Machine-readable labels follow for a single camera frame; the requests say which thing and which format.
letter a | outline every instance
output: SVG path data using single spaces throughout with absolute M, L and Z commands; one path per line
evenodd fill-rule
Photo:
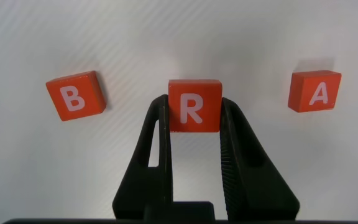
M 327 88 L 326 88 L 326 83 L 325 82 L 321 82 L 318 86 L 317 89 L 313 95 L 313 97 L 311 98 L 309 105 L 313 105 L 315 103 L 315 101 L 318 100 L 322 100 L 324 104 L 328 103 L 328 95 L 327 95 Z

white letter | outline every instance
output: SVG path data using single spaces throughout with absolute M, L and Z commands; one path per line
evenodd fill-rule
M 327 88 L 326 88 L 325 82 L 321 82 L 317 86 L 317 89 L 316 89 L 313 97 L 311 98 L 309 105 L 313 105 L 315 103 L 315 101 L 317 101 L 317 100 L 322 100 L 324 104 L 328 103 L 328 95 L 327 95 Z
M 194 100 L 196 104 L 193 107 L 187 107 L 187 101 Z M 199 94 L 184 93 L 180 95 L 180 122 L 187 123 L 187 114 L 189 114 L 197 124 L 201 124 L 203 120 L 198 116 L 196 111 L 203 107 L 203 98 Z
M 67 92 L 72 92 L 73 94 L 71 96 L 68 96 Z M 78 96 L 78 90 L 77 88 L 75 88 L 75 86 L 64 86 L 60 88 L 60 93 L 63 96 L 63 99 L 65 100 L 67 109 L 69 111 L 76 111 L 76 110 L 80 110 L 82 108 L 84 108 L 85 106 L 85 100 Z M 73 105 L 71 102 L 72 101 L 78 101 L 77 105 Z

wooden block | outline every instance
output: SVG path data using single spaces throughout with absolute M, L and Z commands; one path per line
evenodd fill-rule
M 296 112 L 333 109 L 340 82 L 341 74 L 338 72 L 293 73 L 288 107 Z
M 171 131 L 218 132 L 222 83 L 219 80 L 170 80 L 168 104 Z
M 62 121 L 100 114 L 106 108 L 95 71 L 56 78 L 47 89 Z

white background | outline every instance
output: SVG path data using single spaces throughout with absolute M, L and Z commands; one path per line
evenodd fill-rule
M 342 73 L 335 109 L 287 107 L 291 73 Z M 96 70 L 103 114 L 60 121 L 45 82 Z M 0 1 L 0 223 L 112 218 L 150 102 L 216 78 L 301 202 L 358 220 L 357 1 Z M 226 218 L 219 135 L 172 134 L 175 200 Z

cube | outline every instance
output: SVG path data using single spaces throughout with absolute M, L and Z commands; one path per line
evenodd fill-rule
M 95 71 L 56 78 L 47 89 L 62 121 L 100 114 L 106 108 Z
M 219 80 L 170 80 L 168 104 L 171 132 L 218 132 L 222 83 Z
M 333 109 L 341 76 L 327 70 L 293 73 L 288 107 L 296 112 Z

